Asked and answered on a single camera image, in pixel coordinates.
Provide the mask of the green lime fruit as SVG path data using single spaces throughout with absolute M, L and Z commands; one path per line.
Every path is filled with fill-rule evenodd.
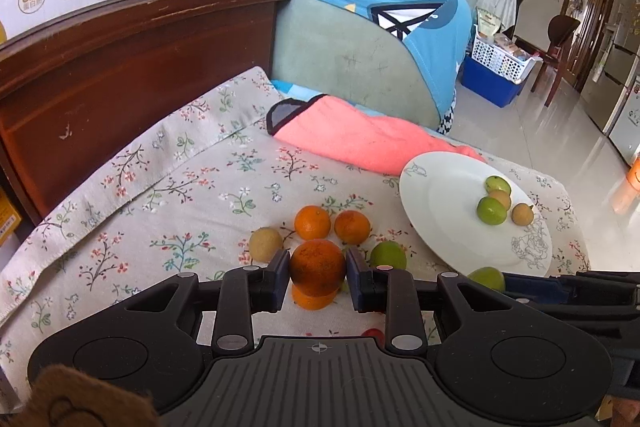
M 387 265 L 394 269 L 407 269 L 407 256 L 402 247 L 393 242 L 385 241 L 378 243 L 370 254 L 369 265 L 376 268 L 380 265 Z

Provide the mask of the small red tomato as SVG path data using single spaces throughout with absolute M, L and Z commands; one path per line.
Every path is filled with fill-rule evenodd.
M 366 329 L 361 333 L 361 337 L 371 337 L 375 340 L 378 347 L 384 347 L 385 337 L 381 329 Z

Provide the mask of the brown kiwi fruit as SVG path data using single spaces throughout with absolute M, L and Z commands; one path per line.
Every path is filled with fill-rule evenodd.
M 283 248 L 283 239 L 274 228 L 260 228 L 252 233 L 248 242 L 250 257 L 260 263 L 269 263 Z

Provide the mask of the dark orange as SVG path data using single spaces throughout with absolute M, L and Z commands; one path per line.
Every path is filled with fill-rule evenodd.
M 299 245 L 288 265 L 294 286 L 309 297 L 324 297 L 341 287 L 346 274 L 345 256 L 327 239 Z

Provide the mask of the floral tablecloth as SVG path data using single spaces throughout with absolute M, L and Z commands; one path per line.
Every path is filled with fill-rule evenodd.
M 205 282 L 247 265 L 250 234 L 276 229 L 295 248 L 298 210 L 362 212 L 363 250 L 393 241 L 409 271 L 447 269 L 402 208 L 398 176 L 274 139 L 276 86 L 252 68 L 176 110 L 117 153 L 45 217 L 1 273 L 1 408 L 28 398 L 27 363 L 60 329 L 166 277 Z

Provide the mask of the white floral plate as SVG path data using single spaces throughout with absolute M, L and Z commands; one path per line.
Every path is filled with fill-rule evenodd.
M 402 170 L 401 204 L 416 234 L 450 268 L 464 275 L 493 267 L 543 277 L 550 268 L 553 247 L 539 211 L 526 227 L 510 218 L 500 225 L 488 225 L 477 216 L 490 176 L 505 177 L 468 156 L 425 153 L 409 160 Z

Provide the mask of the brown longan right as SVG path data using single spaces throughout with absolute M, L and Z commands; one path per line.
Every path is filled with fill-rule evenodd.
M 511 220 L 514 225 L 519 227 L 528 227 L 535 219 L 535 213 L 532 205 L 520 202 L 511 210 Z

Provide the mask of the brown longan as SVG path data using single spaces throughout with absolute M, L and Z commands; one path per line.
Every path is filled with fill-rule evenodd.
M 532 205 L 520 202 L 511 210 L 511 220 L 514 225 L 519 227 L 528 227 L 535 219 L 535 213 Z
M 488 193 L 488 196 L 495 199 L 497 202 L 500 202 L 503 205 L 505 210 L 509 210 L 511 208 L 511 197 L 508 192 L 502 190 L 494 190 Z

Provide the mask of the green jujube front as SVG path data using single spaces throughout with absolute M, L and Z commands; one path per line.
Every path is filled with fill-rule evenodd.
M 476 215 L 480 221 L 485 225 L 502 225 L 508 217 L 508 210 L 504 207 L 498 199 L 490 196 L 481 198 L 476 206 Z

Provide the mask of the green jujube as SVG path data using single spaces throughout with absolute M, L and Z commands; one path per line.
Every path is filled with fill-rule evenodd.
M 481 198 L 476 206 L 476 215 L 480 221 L 485 225 L 502 225 L 508 217 L 508 210 L 504 207 L 498 199 L 490 196 Z
M 512 193 L 511 185 L 506 179 L 501 178 L 501 176 L 488 176 L 484 182 L 484 187 L 487 193 L 495 191 L 506 193 L 506 195 L 511 195 Z

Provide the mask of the brown longan middle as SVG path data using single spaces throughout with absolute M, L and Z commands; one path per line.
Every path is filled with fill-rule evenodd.
M 497 202 L 500 202 L 503 205 L 505 210 L 509 210 L 511 208 L 511 197 L 508 192 L 502 190 L 494 190 L 488 193 L 488 196 L 495 199 Z

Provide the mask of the green jujube top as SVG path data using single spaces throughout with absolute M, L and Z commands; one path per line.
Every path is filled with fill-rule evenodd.
M 501 178 L 501 176 L 488 176 L 484 182 L 484 187 L 487 193 L 495 191 L 506 193 L 506 195 L 511 195 L 512 193 L 511 185 L 506 179 Z

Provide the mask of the orange smiley cup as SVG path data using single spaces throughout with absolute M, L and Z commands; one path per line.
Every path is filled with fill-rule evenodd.
M 637 156 L 628 170 L 626 180 L 634 188 L 634 191 L 640 191 L 640 156 Z

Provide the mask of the pink towel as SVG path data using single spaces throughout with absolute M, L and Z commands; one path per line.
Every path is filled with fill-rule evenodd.
M 480 159 L 471 147 L 451 144 L 410 121 L 368 115 L 327 94 L 308 101 L 286 98 L 269 109 L 266 124 L 274 139 L 292 147 L 391 176 L 425 153 Z

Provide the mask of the refrigerator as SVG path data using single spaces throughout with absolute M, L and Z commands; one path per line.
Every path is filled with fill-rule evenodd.
M 585 111 L 603 134 L 616 123 L 639 67 L 639 0 L 623 0 L 582 88 Z

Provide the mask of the blue storage bin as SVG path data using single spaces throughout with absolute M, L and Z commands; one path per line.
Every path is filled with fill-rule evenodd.
M 465 57 L 459 74 L 463 87 L 481 96 L 486 101 L 503 108 L 511 104 L 522 92 L 524 83 L 516 84 L 491 72 L 490 69 Z

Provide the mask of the yellow box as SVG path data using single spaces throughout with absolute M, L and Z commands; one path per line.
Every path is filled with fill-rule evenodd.
M 21 222 L 20 213 L 15 209 L 3 188 L 0 188 L 0 245 L 6 243 Z

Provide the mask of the white plastic basket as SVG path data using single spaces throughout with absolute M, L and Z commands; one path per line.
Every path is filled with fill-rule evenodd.
M 472 59 L 505 80 L 520 84 L 526 80 L 541 58 L 524 52 L 506 38 L 503 38 L 502 42 L 504 46 L 477 32 L 472 46 Z

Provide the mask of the dark wooden cabinet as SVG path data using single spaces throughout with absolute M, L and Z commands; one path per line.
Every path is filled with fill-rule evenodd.
M 288 0 L 119 0 L 1 48 L 1 178 L 38 223 L 129 142 L 252 67 Z

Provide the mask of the wooden chair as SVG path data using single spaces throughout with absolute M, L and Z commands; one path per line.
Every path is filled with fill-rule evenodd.
M 568 54 L 570 54 L 573 36 L 579 24 L 580 21 L 574 17 L 564 14 L 555 15 L 555 17 L 552 17 L 550 20 L 548 26 L 548 50 L 544 52 L 538 49 L 542 64 L 530 92 L 536 91 L 548 68 L 555 69 L 555 76 L 546 101 L 544 102 L 544 106 L 546 107 L 551 104 L 556 91 L 558 91 L 560 87 L 563 76 L 567 71 Z

